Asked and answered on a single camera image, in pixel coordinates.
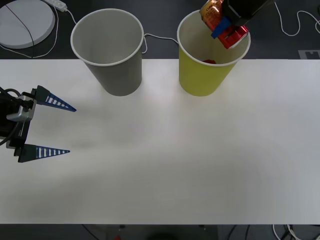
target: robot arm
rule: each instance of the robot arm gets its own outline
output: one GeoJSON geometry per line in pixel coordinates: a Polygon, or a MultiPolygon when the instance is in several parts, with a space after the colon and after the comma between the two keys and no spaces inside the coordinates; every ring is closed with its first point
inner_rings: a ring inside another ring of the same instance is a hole
{"type": "Polygon", "coordinates": [[[226,49],[235,47],[249,30],[245,24],[267,3],[274,0],[208,0],[201,8],[203,22],[211,36],[226,49]]]}
{"type": "Polygon", "coordinates": [[[274,0],[224,0],[222,14],[231,24],[243,26],[266,4],[274,0]]]}
{"type": "Polygon", "coordinates": [[[14,149],[14,156],[19,163],[67,154],[70,151],[38,145],[25,144],[30,122],[34,117],[36,105],[63,109],[75,112],[71,105],[53,95],[42,86],[32,89],[31,93],[20,94],[15,89],[4,90],[0,87],[0,146],[14,149]]]}

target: white disc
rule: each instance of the white disc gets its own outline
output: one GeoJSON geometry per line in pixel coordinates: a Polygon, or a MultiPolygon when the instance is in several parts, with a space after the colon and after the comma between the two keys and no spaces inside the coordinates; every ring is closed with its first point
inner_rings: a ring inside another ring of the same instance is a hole
{"type": "MultiPolygon", "coordinates": [[[[7,6],[27,26],[35,45],[48,37],[55,26],[53,11],[41,0],[16,0],[7,6]]],[[[6,6],[0,8],[0,45],[11,49],[33,45],[28,30],[6,6]]]]}

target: white table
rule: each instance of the white table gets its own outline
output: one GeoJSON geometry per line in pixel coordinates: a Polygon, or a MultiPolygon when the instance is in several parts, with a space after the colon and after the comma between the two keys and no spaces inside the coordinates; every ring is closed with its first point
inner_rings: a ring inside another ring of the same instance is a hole
{"type": "Polygon", "coordinates": [[[144,60],[133,94],[80,60],[0,60],[0,86],[42,85],[28,144],[71,150],[17,163],[0,148],[1,224],[320,224],[320,61],[242,60],[208,97],[178,60],[144,60]]]}

